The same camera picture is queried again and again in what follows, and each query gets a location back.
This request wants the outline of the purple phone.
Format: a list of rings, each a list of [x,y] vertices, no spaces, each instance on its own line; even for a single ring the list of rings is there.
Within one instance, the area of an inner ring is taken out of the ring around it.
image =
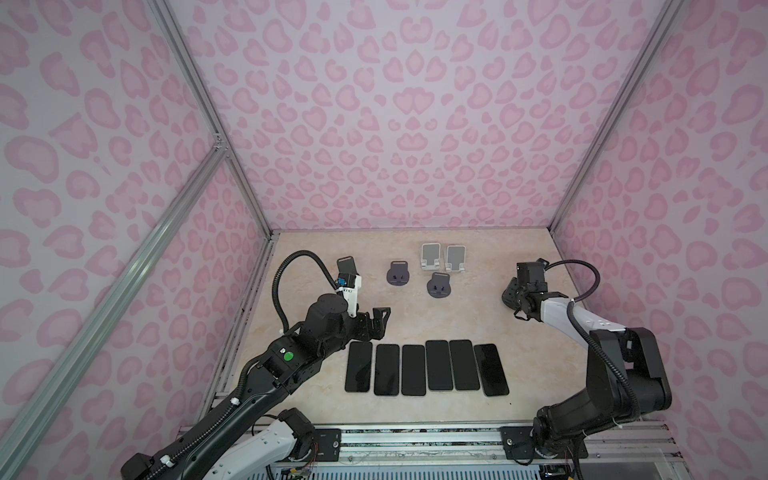
[[[353,342],[349,345],[344,389],[348,393],[370,390],[373,344]]]

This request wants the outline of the blue phone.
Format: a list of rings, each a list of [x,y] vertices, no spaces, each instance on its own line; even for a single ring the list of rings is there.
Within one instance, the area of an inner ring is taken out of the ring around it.
[[[400,391],[400,347],[396,344],[376,346],[374,394],[397,396]]]

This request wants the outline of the black phone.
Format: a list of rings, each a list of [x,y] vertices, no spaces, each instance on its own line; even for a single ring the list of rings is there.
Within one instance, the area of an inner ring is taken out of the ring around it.
[[[478,344],[473,349],[483,393],[487,397],[507,396],[510,390],[497,346]]]
[[[449,349],[455,389],[477,391],[480,379],[473,344],[470,340],[450,340]]]
[[[428,340],[425,343],[427,385],[430,391],[451,391],[454,388],[449,342]]]

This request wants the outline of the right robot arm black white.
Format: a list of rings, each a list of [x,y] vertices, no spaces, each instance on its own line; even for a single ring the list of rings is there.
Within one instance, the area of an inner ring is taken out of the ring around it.
[[[586,292],[569,297],[549,288],[553,268],[576,265],[593,274]],[[626,327],[579,305],[594,294],[601,275],[584,260],[520,262],[501,295],[523,321],[536,321],[569,336],[587,351],[585,387],[571,397],[540,408],[533,420],[534,453],[554,458],[578,457],[586,437],[669,409],[673,394],[655,335],[644,327]]]

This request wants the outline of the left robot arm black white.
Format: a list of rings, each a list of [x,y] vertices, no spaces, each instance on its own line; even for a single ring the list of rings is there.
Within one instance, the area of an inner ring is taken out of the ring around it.
[[[260,418],[320,372],[324,360],[351,341],[381,340],[389,307],[348,312],[341,295],[323,294],[304,321],[272,341],[242,368],[233,390],[196,425],[152,455],[137,453],[120,468],[123,479],[202,479]]]

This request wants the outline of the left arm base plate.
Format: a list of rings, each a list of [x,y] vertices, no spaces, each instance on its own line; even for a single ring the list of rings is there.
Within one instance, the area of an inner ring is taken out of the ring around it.
[[[288,432],[286,440],[260,440],[257,445],[271,463],[335,462],[341,448],[340,429],[314,429],[308,433]]]

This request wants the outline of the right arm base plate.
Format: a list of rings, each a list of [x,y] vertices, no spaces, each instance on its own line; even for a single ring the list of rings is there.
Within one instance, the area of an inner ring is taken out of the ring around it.
[[[543,460],[572,459],[574,454],[579,460],[588,457],[583,440],[556,447],[554,450],[546,450],[544,447],[537,449],[534,446],[531,426],[502,426],[499,433],[506,459],[523,466]]]

